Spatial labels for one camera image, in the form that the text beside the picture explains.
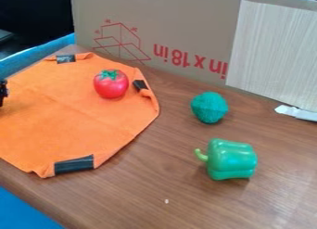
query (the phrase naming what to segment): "blue surface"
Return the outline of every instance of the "blue surface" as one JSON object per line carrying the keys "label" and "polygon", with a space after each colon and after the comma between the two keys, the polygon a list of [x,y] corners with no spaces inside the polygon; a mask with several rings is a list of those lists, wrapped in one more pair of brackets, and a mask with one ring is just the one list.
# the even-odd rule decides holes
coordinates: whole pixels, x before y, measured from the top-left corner
{"label": "blue surface", "polygon": [[75,44],[75,35],[72,33],[47,44],[39,45],[7,57],[0,61],[0,80],[30,66],[32,63],[49,56],[67,45],[73,44]]}
{"label": "blue surface", "polygon": [[61,225],[0,187],[1,229],[61,229]]}

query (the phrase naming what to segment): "bell pepper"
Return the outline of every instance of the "bell pepper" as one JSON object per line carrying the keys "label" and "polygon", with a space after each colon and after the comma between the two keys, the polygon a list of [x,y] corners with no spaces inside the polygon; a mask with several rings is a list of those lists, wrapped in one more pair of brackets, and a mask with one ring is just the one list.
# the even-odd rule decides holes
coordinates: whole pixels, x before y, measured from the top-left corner
{"label": "bell pepper", "polygon": [[198,159],[206,162],[211,179],[249,178],[258,165],[253,147],[245,143],[230,142],[219,138],[209,141],[207,155],[195,150]]}

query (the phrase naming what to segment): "pepper stem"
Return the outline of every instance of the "pepper stem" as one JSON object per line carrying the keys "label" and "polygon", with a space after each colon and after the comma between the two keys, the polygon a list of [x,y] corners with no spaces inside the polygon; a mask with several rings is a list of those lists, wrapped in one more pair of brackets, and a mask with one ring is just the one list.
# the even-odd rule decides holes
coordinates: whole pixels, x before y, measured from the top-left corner
{"label": "pepper stem", "polygon": [[196,155],[197,158],[200,159],[201,161],[204,161],[204,162],[207,162],[207,161],[208,161],[208,156],[202,154],[199,148],[195,149],[195,155]]}

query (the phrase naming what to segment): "red tomato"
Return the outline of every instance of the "red tomato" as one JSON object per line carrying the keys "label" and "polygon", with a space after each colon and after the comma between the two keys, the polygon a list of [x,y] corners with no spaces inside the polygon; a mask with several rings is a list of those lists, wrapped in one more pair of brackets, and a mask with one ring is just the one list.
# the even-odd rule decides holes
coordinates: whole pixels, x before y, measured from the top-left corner
{"label": "red tomato", "polygon": [[121,70],[103,70],[94,78],[97,93],[104,98],[117,98],[129,88],[129,79]]}

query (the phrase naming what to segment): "green stem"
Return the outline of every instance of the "green stem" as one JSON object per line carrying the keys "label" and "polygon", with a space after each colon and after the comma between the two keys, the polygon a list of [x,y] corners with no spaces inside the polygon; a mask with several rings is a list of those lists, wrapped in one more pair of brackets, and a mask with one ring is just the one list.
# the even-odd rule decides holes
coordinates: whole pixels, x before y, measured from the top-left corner
{"label": "green stem", "polygon": [[100,80],[103,80],[107,77],[111,78],[111,80],[116,80],[118,76],[117,70],[102,70],[100,73]]}
{"label": "green stem", "polygon": [[204,155],[201,153],[200,149],[195,149],[195,155],[197,156],[198,159],[201,161],[207,162],[208,161],[208,156]]}

